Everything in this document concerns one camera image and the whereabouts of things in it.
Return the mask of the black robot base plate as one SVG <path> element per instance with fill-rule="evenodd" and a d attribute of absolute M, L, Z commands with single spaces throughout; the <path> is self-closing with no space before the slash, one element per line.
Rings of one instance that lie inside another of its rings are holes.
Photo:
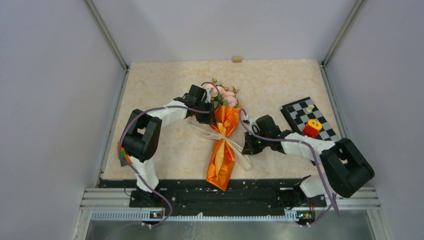
<path fill-rule="evenodd" d="M 294 208 L 325 208 L 325 195 L 304 196 L 299 178 L 232 179 L 226 191 L 205 180 L 161 179 L 155 193 L 137 188 L 131 192 L 131 208 L 164 208 L 173 217 L 282 216 Z"/>

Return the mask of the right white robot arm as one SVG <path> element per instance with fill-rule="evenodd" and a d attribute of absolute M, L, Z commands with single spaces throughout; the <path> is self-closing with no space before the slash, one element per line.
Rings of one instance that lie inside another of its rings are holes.
<path fill-rule="evenodd" d="M 304 177 L 293 192 L 299 206 L 307 206 L 318 195 L 337 194 L 350 198 L 375 176 L 375 171 L 348 138 L 320 140 L 292 130 L 280 130 L 269 115 L 242 116 L 246 129 L 243 155 L 257 155 L 265 148 L 312 161 L 317 174 Z"/>

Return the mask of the orange yellow wrapping paper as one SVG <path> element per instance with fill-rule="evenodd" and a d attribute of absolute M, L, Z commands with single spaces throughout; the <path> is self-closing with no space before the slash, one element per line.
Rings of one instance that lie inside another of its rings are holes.
<path fill-rule="evenodd" d="M 225 137 L 230 137 L 239 124 L 239 109 L 220 106 L 215 112 L 215 124 L 211 129 Z M 222 191 L 226 191 L 236 163 L 236 156 L 225 140 L 215 140 L 209 160 L 206 181 Z"/>

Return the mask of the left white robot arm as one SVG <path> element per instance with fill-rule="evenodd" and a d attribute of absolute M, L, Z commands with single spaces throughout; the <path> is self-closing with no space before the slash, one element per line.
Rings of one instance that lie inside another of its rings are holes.
<path fill-rule="evenodd" d="M 159 184 L 153 157 L 158 149 L 161 130 L 176 121 L 194 116 L 201 124 L 214 124 L 217 104 L 212 85 L 192 85 L 182 97 L 148 110 L 131 112 L 117 145 L 117 157 L 123 166 L 130 166 L 137 177 L 136 186 L 142 190 L 141 200 L 149 207 L 160 202 Z"/>

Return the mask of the pink brown rose stem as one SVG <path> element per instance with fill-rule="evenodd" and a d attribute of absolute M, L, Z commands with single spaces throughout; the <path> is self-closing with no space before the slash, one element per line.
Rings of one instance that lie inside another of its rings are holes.
<path fill-rule="evenodd" d="M 209 92 L 210 99 L 214 101 L 221 101 L 226 93 L 225 88 L 218 84 L 218 80 L 213 77 L 210 82 L 204 82 L 201 86 Z"/>

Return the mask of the cream printed ribbon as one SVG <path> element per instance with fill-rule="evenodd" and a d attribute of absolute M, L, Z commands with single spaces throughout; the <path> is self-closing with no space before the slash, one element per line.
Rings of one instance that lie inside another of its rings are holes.
<path fill-rule="evenodd" d="M 235 156 L 241 160 L 241 163 L 246 171 L 249 171 L 252 168 L 252 163 L 250 158 L 247 155 L 242 154 L 243 148 L 237 144 L 235 141 L 229 139 L 228 137 L 217 133 L 215 131 L 205 130 L 200 128 L 198 124 L 195 123 L 195 118 L 191 117 L 188 121 L 191 131 L 197 136 L 208 139 L 208 140 L 225 140 L 230 148 L 234 151 Z"/>

